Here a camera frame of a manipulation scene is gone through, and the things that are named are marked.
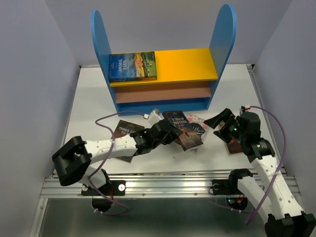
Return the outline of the A Tale of Two Cities book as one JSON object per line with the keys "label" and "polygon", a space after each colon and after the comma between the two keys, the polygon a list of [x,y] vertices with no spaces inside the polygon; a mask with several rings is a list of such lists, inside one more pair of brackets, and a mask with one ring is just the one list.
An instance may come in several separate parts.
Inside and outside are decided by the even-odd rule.
{"label": "A Tale of Two Cities book", "polygon": [[177,138],[177,143],[184,151],[194,150],[203,142],[182,111],[166,111],[162,116],[173,126],[180,129],[182,134]]}

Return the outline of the Little Women floral book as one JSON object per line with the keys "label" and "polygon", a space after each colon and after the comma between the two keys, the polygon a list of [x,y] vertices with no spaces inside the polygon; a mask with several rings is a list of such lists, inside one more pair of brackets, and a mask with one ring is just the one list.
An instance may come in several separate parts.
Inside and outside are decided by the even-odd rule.
{"label": "Little Women floral book", "polygon": [[187,116],[187,120],[189,121],[189,123],[191,124],[191,126],[193,127],[194,131],[201,137],[203,136],[207,130],[208,130],[208,126],[204,123],[204,119],[193,115],[193,114],[189,114]]}

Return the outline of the Animal Farm book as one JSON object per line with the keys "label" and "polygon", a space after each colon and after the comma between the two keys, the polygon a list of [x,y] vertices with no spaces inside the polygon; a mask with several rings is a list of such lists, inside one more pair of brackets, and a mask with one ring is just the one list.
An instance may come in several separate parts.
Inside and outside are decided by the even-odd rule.
{"label": "Animal Farm book", "polygon": [[157,77],[154,51],[111,54],[109,77]]}

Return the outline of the Jane Eyre book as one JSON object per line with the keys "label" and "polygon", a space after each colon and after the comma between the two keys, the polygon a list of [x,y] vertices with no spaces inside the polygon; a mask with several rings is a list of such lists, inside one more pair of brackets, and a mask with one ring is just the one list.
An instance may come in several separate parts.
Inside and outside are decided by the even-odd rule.
{"label": "Jane Eyre book", "polygon": [[114,77],[109,77],[110,83],[114,82],[134,82],[134,81],[152,81],[152,80],[157,80],[157,77],[122,77],[122,78],[114,78]]}

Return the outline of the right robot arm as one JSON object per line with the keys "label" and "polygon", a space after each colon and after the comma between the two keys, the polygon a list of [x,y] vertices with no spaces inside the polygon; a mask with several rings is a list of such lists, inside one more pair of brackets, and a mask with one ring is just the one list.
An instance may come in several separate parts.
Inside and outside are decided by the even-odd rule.
{"label": "right robot arm", "polygon": [[251,108],[242,106],[238,116],[226,108],[204,121],[212,129],[221,126],[213,133],[225,143],[240,143],[264,185],[260,188],[248,169],[235,169],[230,172],[227,187],[233,193],[245,195],[253,205],[246,225],[259,215],[268,237],[309,237],[316,227],[316,218],[306,213],[293,196],[280,171],[282,161],[277,160],[271,143],[261,136],[260,118]]}

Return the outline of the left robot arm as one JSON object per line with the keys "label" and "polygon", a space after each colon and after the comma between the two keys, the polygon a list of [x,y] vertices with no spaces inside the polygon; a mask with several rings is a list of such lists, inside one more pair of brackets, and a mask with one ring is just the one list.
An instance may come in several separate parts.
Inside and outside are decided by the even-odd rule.
{"label": "left robot arm", "polygon": [[75,136],[53,154],[52,161],[61,186],[81,183],[103,195],[109,191],[110,182],[105,171],[92,164],[148,154],[161,144],[171,144],[182,134],[182,130],[163,119],[151,128],[110,140],[84,141],[81,136]]}

